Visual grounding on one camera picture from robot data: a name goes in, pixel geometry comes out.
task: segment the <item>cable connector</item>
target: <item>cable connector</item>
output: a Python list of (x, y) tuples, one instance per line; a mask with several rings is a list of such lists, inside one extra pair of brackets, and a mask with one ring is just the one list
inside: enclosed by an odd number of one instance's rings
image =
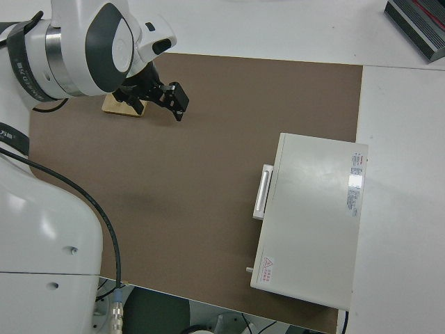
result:
[(110, 334), (122, 334), (123, 317), (124, 307), (122, 302), (115, 301), (111, 304)]

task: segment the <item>gray device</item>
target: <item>gray device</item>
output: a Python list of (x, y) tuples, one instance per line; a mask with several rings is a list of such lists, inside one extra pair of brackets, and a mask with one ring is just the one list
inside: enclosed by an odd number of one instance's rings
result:
[(428, 62), (445, 56), (445, 1), (389, 0), (386, 14), (419, 48)]

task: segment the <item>wooden block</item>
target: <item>wooden block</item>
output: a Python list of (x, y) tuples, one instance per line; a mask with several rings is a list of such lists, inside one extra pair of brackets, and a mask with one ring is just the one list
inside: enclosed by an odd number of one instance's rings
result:
[(114, 98), (113, 94), (107, 94), (102, 104), (102, 110), (106, 113), (116, 113), (118, 115), (131, 116), (131, 117), (142, 117), (147, 108), (148, 101), (141, 101), (144, 106), (144, 110), (140, 115), (125, 102), (118, 102)]

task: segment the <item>warning label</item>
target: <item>warning label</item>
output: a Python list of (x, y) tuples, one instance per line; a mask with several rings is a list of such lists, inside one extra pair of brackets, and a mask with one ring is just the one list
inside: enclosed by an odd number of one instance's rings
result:
[(272, 280), (272, 270), (273, 270), (273, 263), (274, 263), (273, 257), (265, 256), (261, 265), (261, 271), (259, 278), (260, 283), (266, 283), (269, 284)]

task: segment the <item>black cable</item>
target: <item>black cable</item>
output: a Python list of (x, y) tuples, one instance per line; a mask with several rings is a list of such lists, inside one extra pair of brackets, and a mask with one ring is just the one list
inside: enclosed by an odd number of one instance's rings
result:
[(349, 312), (346, 311), (345, 322), (343, 323), (343, 330), (341, 331), (341, 334), (346, 334), (346, 327), (348, 327), (348, 319), (349, 319)]
[(39, 108), (33, 108), (34, 111), (38, 111), (39, 113), (52, 113), (53, 111), (59, 110), (60, 108), (62, 108), (65, 103), (68, 102), (68, 99), (63, 99), (63, 101), (55, 106), (54, 108), (50, 108), (50, 109), (39, 109)]
[(100, 296), (97, 296), (97, 297), (96, 297), (96, 301), (100, 301), (102, 298), (107, 297), (109, 294), (112, 294), (112, 293), (114, 292), (114, 290), (116, 290), (116, 289), (120, 289), (121, 287), (114, 287), (113, 289), (111, 289), (111, 290), (108, 291), (107, 293), (105, 293), (105, 294), (101, 294)]
[(244, 313), (241, 313), (241, 316), (242, 316), (243, 319), (244, 319), (245, 325), (246, 325), (246, 326), (248, 327), (248, 329), (249, 329), (249, 333), (252, 334), (252, 330), (250, 329), (250, 326), (249, 326), (249, 323), (248, 323), (247, 319), (244, 317)]
[(23, 164), (26, 164), (28, 166), (37, 168), (38, 170), (41, 170), (47, 174), (50, 174), (51, 176), (54, 176), (55, 178), (59, 179), (60, 181), (68, 184), (72, 188), (76, 189), (88, 202), (91, 203), (91, 205), (99, 212), (100, 216), (105, 222), (106, 227), (108, 228), (108, 231), (111, 236), (111, 240), (113, 242), (113, 248), (114, 248), (114, 256), (116, 260), (116, 286), (113, 290), (110, 292), (107, 292), (105, 296), (108, 296), (111, 292), (113, 292), (115, 289), (120, 289), (121, 286), (121, 266), (120, 266), (120, 253), (119, 253), (119, 245), (118, 245), (118, 238), (116, 237), (116, 234), (114, 232), (113, 226), (111, 225), (110, 220), (108, 219), (105, 211), (100, 207), (100, 205), (96, 202), (96, 200), (91, 197), (89, 193), (87, 193), (85, 190), (83, 190), (79, 185), (75, 184), (73, 181), (68, 179), (67, 177), (45, 167), (40, 164), (37, 164), (31, 160), (28, 160), (26, 158), (23, 158), (19, 155), (16, 155), (12, 152), (9, 152), (5, 150), (4, 148), (0, 148), (0, 153), (6, 155), (7, 157), (10, 157), (14, 160), (20, 161)]
[(267, 328), (269, 328), (269, 327), (271, 327), (271, 326), (273, 326), (273, 325), (275, 325), (277, 322), (276, 321), (274, 321), (273, 323), (271, 323), (270, 325), (268, 325), (268, 326), (266, 326), (266, 327), (264, 327), (263, 329), (261, 329), (259, 332), (258, 332), (258, 334), (260, 334), (260, 333), (263, 333)]
[(105, 285), (105, 283), (108, 282), (108, 279), (106, 278), (105, 281), (97, 288), (97, 291), (100, 290), (101, 287), (103, 287)]

